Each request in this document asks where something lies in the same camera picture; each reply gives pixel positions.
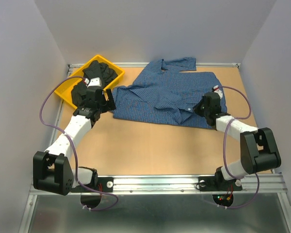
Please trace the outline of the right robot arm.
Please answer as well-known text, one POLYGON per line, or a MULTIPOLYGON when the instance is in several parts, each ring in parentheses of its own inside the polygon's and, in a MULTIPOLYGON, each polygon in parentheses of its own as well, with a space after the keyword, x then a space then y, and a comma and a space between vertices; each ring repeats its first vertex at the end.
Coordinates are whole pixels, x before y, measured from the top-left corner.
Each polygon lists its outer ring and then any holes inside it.
POLYGON ((269 128, 257 128, 242 123, 237 118, 223 112, 222 94, 219 91, 206 93, 194 107, 194 112, 206 119, 213 129, 223 132, 240 143, 240 159, 216 169, 214 175, 199 179, 196 188, 200 191, 241 190, 241 179, 247 175, 275 169, 281 166, 281 157, 274 134, 269 128))

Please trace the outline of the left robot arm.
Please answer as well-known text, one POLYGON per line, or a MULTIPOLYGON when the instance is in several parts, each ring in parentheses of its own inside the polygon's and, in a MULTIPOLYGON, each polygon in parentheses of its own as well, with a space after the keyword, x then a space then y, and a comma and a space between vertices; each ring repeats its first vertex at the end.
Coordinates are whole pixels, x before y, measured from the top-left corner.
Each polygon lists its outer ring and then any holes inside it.
POLYGON ((89 87, 86 99, 71 117, 61 135, 45 151, 38 151, 33 157, 33 186, 55 194, 67 195, 76 186, 87 191, 101 188, 97 171, 93 168, 71 168, 70 159, 76 154, 76 147, 93 128, 102 113, 116 109, 112 91, 89 87))

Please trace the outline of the blue plaid long sleeve shirt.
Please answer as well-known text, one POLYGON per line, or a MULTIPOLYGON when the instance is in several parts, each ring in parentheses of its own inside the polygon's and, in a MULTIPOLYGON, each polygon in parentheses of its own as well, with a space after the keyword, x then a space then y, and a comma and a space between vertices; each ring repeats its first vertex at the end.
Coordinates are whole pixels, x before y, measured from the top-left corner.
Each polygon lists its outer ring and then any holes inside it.
POLYGON ((213 72, 197 72, 196 59, 151 61, 129 86, 113 89, 115 119, 209 129, 194 113, 204 94, 221 83, 213 72))

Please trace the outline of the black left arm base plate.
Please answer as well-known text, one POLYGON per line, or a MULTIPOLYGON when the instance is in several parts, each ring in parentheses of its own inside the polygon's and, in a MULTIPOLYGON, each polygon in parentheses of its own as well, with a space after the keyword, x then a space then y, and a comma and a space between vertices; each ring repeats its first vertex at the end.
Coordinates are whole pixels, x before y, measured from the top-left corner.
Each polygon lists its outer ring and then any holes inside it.
MULTIPOLYGON (((91 184, 86 184, 85 186, 91 189, 95 189, 96 191, 112 193, 113 185, 114 185, 114 177, 107 176, 107 177, 98 177, 97 185, 95 188, 93 188, 91 184)), ((91 192, 91 191, 80 185, 71 189, 71 193, 88 193, 88 192, 91 192)))

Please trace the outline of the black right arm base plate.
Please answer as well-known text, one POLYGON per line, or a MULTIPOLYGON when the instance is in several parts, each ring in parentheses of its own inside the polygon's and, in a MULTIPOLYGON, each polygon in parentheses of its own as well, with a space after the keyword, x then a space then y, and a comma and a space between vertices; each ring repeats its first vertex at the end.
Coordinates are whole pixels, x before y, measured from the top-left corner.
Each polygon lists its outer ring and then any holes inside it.
POLYGON ((214 191, 242 191, 242 186, 236 186, 236 180, 226 181, 215 176, 202 176, 198 178, 195 188, 202 192, 214 191))

